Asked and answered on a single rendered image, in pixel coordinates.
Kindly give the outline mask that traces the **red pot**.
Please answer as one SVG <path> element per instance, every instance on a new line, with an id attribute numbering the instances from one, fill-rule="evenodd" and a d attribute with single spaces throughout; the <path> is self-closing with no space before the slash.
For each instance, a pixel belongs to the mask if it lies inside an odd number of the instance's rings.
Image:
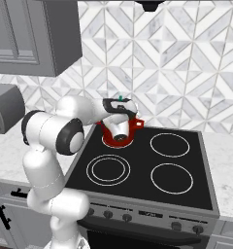
<path id="1" fill-rule="evenodd" d="M 134 141 L 134 134 L 137 129 L 142 129 L 144 127 L 144 121 L 137 118 L 133 118 L 128 122 L 129 133 L 126 138 L 115 140 L 111 132 L 105 127 L 103 122 L 98 122 L 101 125 L 101 130 L 103 133 L 102 141 L 105 145 L 112 148 L 124 148 L 130 145 Z"/>

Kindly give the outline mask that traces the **black hob stove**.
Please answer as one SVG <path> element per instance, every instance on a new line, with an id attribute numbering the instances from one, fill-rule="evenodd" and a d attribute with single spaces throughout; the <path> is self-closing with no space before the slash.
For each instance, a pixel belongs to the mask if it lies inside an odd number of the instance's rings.
<path id="1" fill-rule="evenodd" d="M 203 137 L 199 131 L 144 127 L 124 148 L 102 141 L 100 125 L 94 125 L 73 162 L 66 183 L 88 195 L 92 217 L 130 222 L 211 237 L 219 217 Z M 192 228 L 202 226 L 196 234 Z"/>

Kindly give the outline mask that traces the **grey toaster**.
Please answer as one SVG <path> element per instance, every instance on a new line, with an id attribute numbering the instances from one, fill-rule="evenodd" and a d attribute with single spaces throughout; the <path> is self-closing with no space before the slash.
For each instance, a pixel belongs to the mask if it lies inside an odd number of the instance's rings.
<path id="1" fill-rule="evenodd" d="M 18 87 L 0 84 L 0 134 L 8 132 L 24 115 L 24 100 Z"/>

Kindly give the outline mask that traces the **black oven door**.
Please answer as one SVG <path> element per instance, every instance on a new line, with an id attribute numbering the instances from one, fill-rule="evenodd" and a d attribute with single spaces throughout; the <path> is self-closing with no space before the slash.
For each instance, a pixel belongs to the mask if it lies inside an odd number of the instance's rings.
<path id="1" fill-rule="evenodd" d="M 87 239 L 91 249 L 206 249 L 210 238 L 206 235 L 196 236 L 201 238 L 199 244 L 173 246 L 150 240 L 135 239 L 101 231 L 87 230 Z"/>

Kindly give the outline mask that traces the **black range hood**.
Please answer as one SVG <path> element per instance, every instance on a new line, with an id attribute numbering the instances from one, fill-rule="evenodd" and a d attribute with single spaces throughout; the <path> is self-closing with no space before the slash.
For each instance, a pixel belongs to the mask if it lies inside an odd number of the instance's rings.
<path id="1" fill-rule="evenodd" d="M 150 1 L 138 1 L 136 3 L 141 4 L 145 12 L 155 12 L 159 5 L 163 4 L 165 0 L 150 0 Z"/>

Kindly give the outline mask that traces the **grey drawer front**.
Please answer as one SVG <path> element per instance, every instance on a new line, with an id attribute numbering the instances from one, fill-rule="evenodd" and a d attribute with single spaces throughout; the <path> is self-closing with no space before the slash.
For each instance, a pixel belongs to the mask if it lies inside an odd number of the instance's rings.
<path id="1" fill-rule="evenodd" d="M 28 194 L 30 188 L 25 186 L 0 185 L 0 204 L 26 207 L 26 198 L 11 196 L 12 191 Z"/>
<path id="2" fill-rule="evenodd" d="M 226 237 L 233 238 L 233 222 L 224 221 L 220 234 Z"/>

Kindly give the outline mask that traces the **grey base cupboard door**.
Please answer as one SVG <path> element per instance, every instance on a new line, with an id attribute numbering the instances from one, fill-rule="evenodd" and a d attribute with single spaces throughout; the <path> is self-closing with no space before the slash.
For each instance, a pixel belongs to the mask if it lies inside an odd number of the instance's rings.
<path id="1" fill-rule="evenodd" d="M 28 249 L 44 248 L 51 240 L 50 216 L 28 208 L 25 202 L 4 200 L 4 213 L 11 219 L 11 233 L 23 239 Z"/>
<path id="2" fill-rule="evenodd" d="M 233 239 L 212 236 L 206 249 L 233 249 Z"/>

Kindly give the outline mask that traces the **grey wall cupboard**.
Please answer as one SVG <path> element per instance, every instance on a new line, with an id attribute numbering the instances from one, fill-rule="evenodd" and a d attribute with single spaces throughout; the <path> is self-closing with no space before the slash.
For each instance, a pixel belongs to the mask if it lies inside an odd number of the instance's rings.
<path id="1" fill-rule="evenodd" d="M 59 75 L 83 55 L 78 2 L 76 0 L 36 1 L 45 1 L 48 5 L 50 44 L 56 73 Z"/>

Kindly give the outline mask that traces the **grey wall cupboard door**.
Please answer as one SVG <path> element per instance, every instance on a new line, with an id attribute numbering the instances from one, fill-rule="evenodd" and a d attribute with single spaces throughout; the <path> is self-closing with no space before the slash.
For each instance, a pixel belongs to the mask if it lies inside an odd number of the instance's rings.
<path id="1" fill-rule="evenodd" d="M 56 76 L 48 5 L 0 0 L 0 74 Z"/>

